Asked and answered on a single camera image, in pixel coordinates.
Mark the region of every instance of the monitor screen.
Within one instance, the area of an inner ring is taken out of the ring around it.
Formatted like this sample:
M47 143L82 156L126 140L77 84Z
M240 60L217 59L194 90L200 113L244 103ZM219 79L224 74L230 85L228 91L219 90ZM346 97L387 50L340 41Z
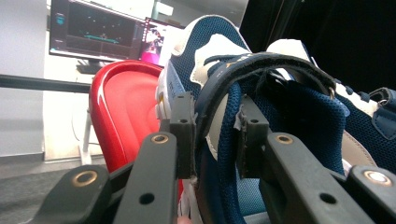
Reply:
M145 21L77 0L52 0L49 54L96 61L138 60Z
M140 60L165 66L182 30L183 27L146 18Z

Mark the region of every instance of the chair backrest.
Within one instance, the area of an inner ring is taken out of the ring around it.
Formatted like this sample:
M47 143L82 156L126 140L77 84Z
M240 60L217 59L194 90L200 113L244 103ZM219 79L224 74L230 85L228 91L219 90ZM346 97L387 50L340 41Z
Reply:
M161 71L150 63L123 61L94 77L90 113L109 172L134 161L144 138L159 131L155 90Z

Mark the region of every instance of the monitor stand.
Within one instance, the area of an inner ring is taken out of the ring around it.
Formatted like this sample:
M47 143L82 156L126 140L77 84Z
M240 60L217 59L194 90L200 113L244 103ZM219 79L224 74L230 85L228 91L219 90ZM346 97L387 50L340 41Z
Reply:
M103 67L99 60L78 60L76 65L77 70L81 74L96 75L96 73Z

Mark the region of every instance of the black horizontal rail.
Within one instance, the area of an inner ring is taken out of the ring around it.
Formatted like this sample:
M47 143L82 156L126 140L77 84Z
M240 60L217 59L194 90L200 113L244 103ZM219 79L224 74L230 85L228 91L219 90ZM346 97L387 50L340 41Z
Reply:
M38 77L17 77L0 74L0 87L34 91L67 91L89 93L91 84L51 80Z

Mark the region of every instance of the sneaker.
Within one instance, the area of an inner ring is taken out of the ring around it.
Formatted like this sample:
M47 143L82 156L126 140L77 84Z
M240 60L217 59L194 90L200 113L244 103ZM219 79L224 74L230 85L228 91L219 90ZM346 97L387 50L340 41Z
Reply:
M279 64L300 75L287 79L268 69ZM237 80L230 86L219 85L223 77ZM205 16L186 27L160 75L156 95L160 119L170 118L177 94L191 91L196 100L197 178L185 181L183 195L187 197L181 200L190 206L192 222L244 223L257 214L265 216L259 180L241 180L235 170L233 126L243 94L253 99L272 131L296 135L324 166L343 173L341 140L346 116L332 99L333 89L334 80L304 60L249 54L237 29L222 17Z
M300 40L277 40L267 51L299 57L318 66ZM336 99L346 115L342 141L346 175L353 165L379 166L396 174L396 91L381 88L369 94L356 93L335 81Z

